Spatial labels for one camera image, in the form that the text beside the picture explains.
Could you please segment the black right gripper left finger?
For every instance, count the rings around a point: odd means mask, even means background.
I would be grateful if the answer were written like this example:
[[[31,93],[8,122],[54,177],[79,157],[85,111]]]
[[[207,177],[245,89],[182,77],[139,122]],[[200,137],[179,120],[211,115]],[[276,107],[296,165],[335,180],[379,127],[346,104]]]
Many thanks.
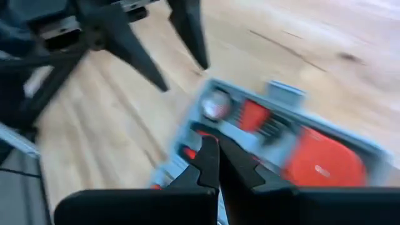
[[[89,189],[65,197],[54,225],[216,225],[219,143],[202,137],[192,163],[161,189]]]

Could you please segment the red tape measure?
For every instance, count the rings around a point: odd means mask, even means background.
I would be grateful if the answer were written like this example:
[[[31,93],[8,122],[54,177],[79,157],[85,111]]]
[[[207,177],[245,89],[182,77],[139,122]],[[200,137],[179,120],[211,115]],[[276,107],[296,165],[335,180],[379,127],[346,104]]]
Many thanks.
[[[297,186],[359,187],[367,184],[361,158],[345,145],[302,127],[282,175]]]

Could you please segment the red black handled pliers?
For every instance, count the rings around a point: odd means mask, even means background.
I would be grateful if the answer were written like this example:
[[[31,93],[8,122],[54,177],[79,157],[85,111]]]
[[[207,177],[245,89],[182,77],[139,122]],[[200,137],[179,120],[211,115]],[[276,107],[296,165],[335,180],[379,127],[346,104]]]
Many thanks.
[[[202,139],[207,136],[216,140],[217,149],[213,151],[219,154],[222,165],[231,164],[236,167],[248,165],[250,168],[255,168],[259,164],[259,158],[250,152],[250,148],[255,146],[258,140],[257,137],[228,122],[216,127],[192,122],[184,140],[179,143],[178,155],[193,164],[203,146]]]

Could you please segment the grey plastic tool case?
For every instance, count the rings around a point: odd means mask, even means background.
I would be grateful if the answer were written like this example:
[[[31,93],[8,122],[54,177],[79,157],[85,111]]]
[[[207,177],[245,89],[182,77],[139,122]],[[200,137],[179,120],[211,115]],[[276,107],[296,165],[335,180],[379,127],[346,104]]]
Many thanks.
[[[233,101],[233,108],[230,116],[219,122],[211,122],[207,120],[201,114],[200,108],[201,98],[207,92],[214,89],[226,91],[231,95]],[[363,137],[343,130],[328,121],[318,119],[304,112],[301,108],[303,101],[302,91],[286,84],[272,81],[267,85],[265,95],[259,95],[218,79],[210,79],[203,87],[194,104],[191,106],[169,148],[167,161],[160,165],[154,173],[152,187],[154,189],[161,189],[168,186],[190,164],[178,155],[178,147],[179,143],[184,140],[189,125],[192,122],[200,122],[212,127],[216,127],[225,122],[239,128],[240,109],[247,99],[272,110],[274,113],[290,121],[292,125],[291,130],[285,130],[282,137],[276,142],[265,146],[263,146],[263,137],[260,134],[249,132],[257,137],[257,142],[255,146],[250,148],[250,152],[259,158],[259,162],[265,168],[268,168],[285,179],[283,176],[283,167],[291,153],[294,151],[301,133],[301,128],[307,127],[345,145],[347,148],[354,151],[363,161],[367,172],[367,184],[359,187],[340,188],[386,187],[383,184],[383,181],[387,168],[389,167],[390,156],[388,152]],[[226,213],[220,179],[216,225],[230,225]]]

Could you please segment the silver metal bracket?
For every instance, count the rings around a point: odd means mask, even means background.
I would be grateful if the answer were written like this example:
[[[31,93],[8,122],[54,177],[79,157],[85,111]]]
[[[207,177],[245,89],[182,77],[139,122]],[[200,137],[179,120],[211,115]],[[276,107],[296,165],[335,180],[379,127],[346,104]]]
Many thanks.
[[[33,142],[1,122],[0,139],[32,158],[39,158],[41,156],[37,146]]]

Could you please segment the black aluminium table frame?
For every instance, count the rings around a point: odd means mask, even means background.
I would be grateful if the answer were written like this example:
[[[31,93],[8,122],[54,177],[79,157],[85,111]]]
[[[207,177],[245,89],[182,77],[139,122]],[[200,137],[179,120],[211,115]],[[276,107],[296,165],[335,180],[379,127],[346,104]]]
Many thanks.
[[[87,47],[74,47],[42,56],[0,59],[0,122],[18,130],[33,127],[87,51]],[[53,69],[33,96],[27,97],[24,83],[34,69],[43,66]]]

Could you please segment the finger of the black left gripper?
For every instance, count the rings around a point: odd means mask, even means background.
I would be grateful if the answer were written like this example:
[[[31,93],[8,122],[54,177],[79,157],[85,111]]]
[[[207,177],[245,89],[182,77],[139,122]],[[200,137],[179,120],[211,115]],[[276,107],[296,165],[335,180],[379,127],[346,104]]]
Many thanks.
[[[167,0],[171,13],[169,21],[175,31],[203,69],[209,68],[209,59],[201,22],[200,0]]]
[[[108,51],[130,64],[162,92],[168,90],[159,69],[133,33],[121,3],[77,0],[77,10],[84,37],[92,50]]]

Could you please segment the red-orange bit holder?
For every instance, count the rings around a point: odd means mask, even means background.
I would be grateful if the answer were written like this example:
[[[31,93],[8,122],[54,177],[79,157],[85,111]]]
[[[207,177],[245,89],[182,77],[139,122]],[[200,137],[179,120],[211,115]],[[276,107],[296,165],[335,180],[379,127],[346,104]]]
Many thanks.
[[[260,134],[263,146],[276,142],[291,126],[290,121],[254,101],[245,100],[240,109],[239,129]]]

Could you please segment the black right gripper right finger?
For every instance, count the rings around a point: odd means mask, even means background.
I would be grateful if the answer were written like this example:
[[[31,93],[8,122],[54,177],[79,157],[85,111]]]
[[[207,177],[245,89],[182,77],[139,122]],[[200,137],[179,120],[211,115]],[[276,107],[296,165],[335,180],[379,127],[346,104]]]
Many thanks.
[[[400,225],[399,187],[296,186],[232,139],[219,148],[230,225]]]

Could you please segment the round silver-faced tool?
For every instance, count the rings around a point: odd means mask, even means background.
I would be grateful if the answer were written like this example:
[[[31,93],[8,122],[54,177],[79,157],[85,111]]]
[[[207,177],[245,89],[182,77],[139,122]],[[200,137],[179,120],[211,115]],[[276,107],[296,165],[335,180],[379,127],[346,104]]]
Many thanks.
[[[226,119],[233,110],[231,95],[221,89],[207,92],[200,100],[201,114],[212,123]]]

